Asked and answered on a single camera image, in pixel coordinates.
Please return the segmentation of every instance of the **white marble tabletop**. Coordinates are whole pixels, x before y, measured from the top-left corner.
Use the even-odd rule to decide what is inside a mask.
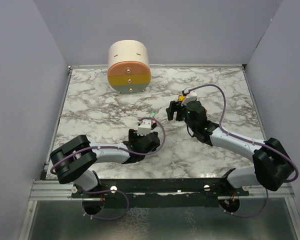
[[[184,122],[168,121],[166,108],[187,87],[213,83],[226,95],[223,126],[247,137],[263,139],[248,86],[240,67],[152,68],[145,92],[122,94],[108,83],[107,69],[74,69],[66,94],[53,149],[77,135],[94,143],[114,144],[128,140],[128,130],[137,129],[137,119],[156,112],[166,130],[166,141],[156,154],[133,164],[97,163],[90,167],[102,179],[215,178],[230,168],[250,167],[246,158],[219,147],[202,144],[187,133]],[[218,122],[222,95],[214,87],[197,90],[198,100],[208,110],[208,119]],[[157,127],[159,137],[162,132]],[[56,179],[50,174],[46,179]]]

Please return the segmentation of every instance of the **black mounting bracket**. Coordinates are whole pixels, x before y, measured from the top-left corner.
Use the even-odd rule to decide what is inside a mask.
[[[219,206],[218,197],[248,196],[242,188],[234,189],[221,178],[181,178],[181,179],[101,179],[103,190],[116,186],[126,193],[132,208],[171,208],[171,207],[213,207]],[[101,194],[78,191],[74,199],[101,198]],[[125,208],[126,201],[120,193],[103,194],[105,208]]]

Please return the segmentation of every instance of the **purple cable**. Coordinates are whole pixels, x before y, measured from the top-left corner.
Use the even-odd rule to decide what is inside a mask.
[[[292,167],[293,167],[293,169],[294,169],[294,171],[295,171],[295,176],[294,176],[292,179],[288,179],[287,181],[285,181],[286,183],[291,183],[291,182],[295,181],[295,180],[298,178],[298,176],[299,176],[299,170],[298,170],[297,166],[295,165],[295,163],[294,163],[289,157],[287,157],[287,156],[284,155],[283,153],[279,152],[278,150],[276,150],[276,149],[274,149],[274,148],[272,148],[272,147],[270,147],[270,146],[268,146],[268,145],[266,145],[266,144],[264,144],[264,143],[261,143],[261,142],[254,142],[254,143],[253,143],[253,141],[251,141],[251,140],[249,140],[249,139],[246,139],[246,138],[244,138],[244,137],[238,136],[238,135],[236,135],[236,134],[233,134],[233,133],[231,133],[231,132],[225,130],[225,129],[222,127],[222,121],[223,121],[223,119],[224,119],[224,116],[225,116],[225,113],[226,113],[226,106],[227,106],[227,100],[226,100],[226,95],[225,95],[224,91],[223,91],[218,85],[210,84],[210,83],[209,83],[209,84],[203,84],[203,85],[200,85],[200,86],[196,86],[196,87],[194,87],[194,88],[191,88],[191,89],[188,90],[188,92],[191,92],[191,91],[194,91],[194,90],[203,88],[203,87],[215,87],[215,88],[217,88],[217,89],[221,92],[221,94],[222,94],[222,97],[223,97],[223,110],[222,110],[221,118],[220,118],[220,121],[219,121],[219,127],[220,127],[220,129],[221,129],[225,134],[228,134],[228,135],[230,135],[230,136],[232,136],[232,137],[234,137],[234,138],[236,138],[236,139],[242,140],[242,141],[247,142],[247,143],[249,143],[249,144],[255,144],[255,145],[258,145],[258,146],[265,147],[265,148],[267,148],[267,149],[273,151],[274,153],[280,155],[280,156],[283,157],[284,159],[286,159],[286,160],[289,162],[289,164],[292,165]],[[267,208],[268,204],[269,204],[269,193],[268,193],[268,190],[267,190],[267,189],[265,189],[265,191],[266,191],[266,202],[265,202],[265,205],[264,205],[263,208],[262,208],[260,211],[258,211],[257,213],[250,214],[250,215],[237,215],[237,214],[234,214],[234,213],[231,213],[231,212],[228,212],[228,211],[224,210],[225,213],[226,213],[226,214],[229,214],[229,215],[232,215],[232,216],[235,216],[235,217],[239,217],[239,218],[253,218],[253,217],[256,217],[256,216],[262,214],[262,213],[265,211],[265,209]]]
[[[292,167],[293,167],[293,169],[294,169],[294,171],[295,171],[295,176],[294,176],[293,178],[291,178],[291,179],[285,181],[286,183],[291,183],[291,182],[295,181],[295,180],[299,177],[299,170],[298,170],[297,166],[295,165],[295,163],[294,163],[289,157],[287,157],[287,156],[284,155],[283,153],[279,152],[278,150],[276,150],[276,149],[274,149],[274,148],[272,148],[272,147],[270,147],[270,146],[268,146],[268,145],[266,145],[266,144],[264,144],[264,143],[261,143],[261,142],[254,142],[254,143],[253,143],[253,141],[251,141],[251,140],[249,140],[249,139],[246,139],[246,138],[244,138],[244,137],[238,136],[238,135],[236,135],[236,134],[233,134],[233,133],[231,133],[231,132],[225,130],[225,129],[222,127],[222,121],[223,121],[224,116],[225,116],[225,113],[226,113],[226,105],[227,105],[226,95],[225,95],[224,91],[223,91],[219,86],[217,86],[217,85],[215,85],[215,84],[204,84],[204,85],[196,86],[196,87],[190,89],[189,92],[191,92],[191,91],[193,91],[193,90],[196,90],[196,89],[203,88],[203,87],[215,87],[215,88],[219,89],[219,91],[220,91],[221,94],[222,94],[222,97],[223,97],[223,110],[222,110],[221,118],[220,118],[220,121],[219,121],[219,127],[220,127],[220,129],[221,129],[225,134],[228,134],[228,135],[230,135],[231,137],[234,137],[234,138],[236,138],[236,139],[242,140],[242,141],[244,141],[244,142],[246,142],[246,143],[249,143],[249,144],[255,144],[255,145],[258,145],[258,146],[265,147],[265,148],[271,150],[272,152],[274,152],[274,153],[280,155],[280,156],[283,157],[285,160],[287,160],[288,163],[292,165]]]
[[[82,210],[83,210],[84,214],[90,218],[106,220],[106,221],[113,221],[113,220],[118,220],[118,219],[122,218],[129,211],[129,199],[123,191],[120,191],[120,190],[86,191],[84,189],[82,189],[82,191],[85,193],[89,193],[89,194],[103,194],[103,193],[109,193],[109,192],[118,192],[118,193],[122,194],[126,200],[126,209],[125,209],[124,213],[122,213],[119,216],[115,216],[115,217],[102,217],[102,216],[96,216],[96,215],[89,215],[88,213],[86,213],[84,204],[82,203]]]
[[[72,158],[73,156],[77,155],[77,154],[80,154],[82,152],[85,152],[87,150],[92,150],[92,149],[118,149],[118,150],[122,150],[122,151],[125,151],[125,152],[128,152],[130,154],[135,154],[135,155],[140,155],[140,156],[148,156],[148,155],[151,155],[151,154],[155,154],[157,152],[159,152],[159,150],[163,147],[163,145],[165,144],[165,141],[166,141],[166,131],[164,129],[164,126],[161,124],[161,122],[159,122],[157,119],[155,118],[152,118],[152,117],[143,117],[141,118],[140,120],[152,120],[152,121],[155,121],[159,126],[160,128],[162,129],[162,133],[163,133],[163,139],[162,139],[162,143],[160,144],[160,146],[155,150],[155,151],[151,151],[151,152],[148,152],[148,153],[141,153],[141,152],[135,152],[135,151],[131,151],[129,149],[125,149],[125,148],[122,148],[122,147],[117,147],[117,146],[89,146],[89,147],[85,147],[83,149],[80,149],[74,153],[71,153],[70,155],[66,156],[65,158],[61,159],[60,161],[58,161],[55,165],[53,165],[50,169],[50,173],[51,174],[56,174],[54,172],[54,170],[60,165],[62,164],[64,161]]]

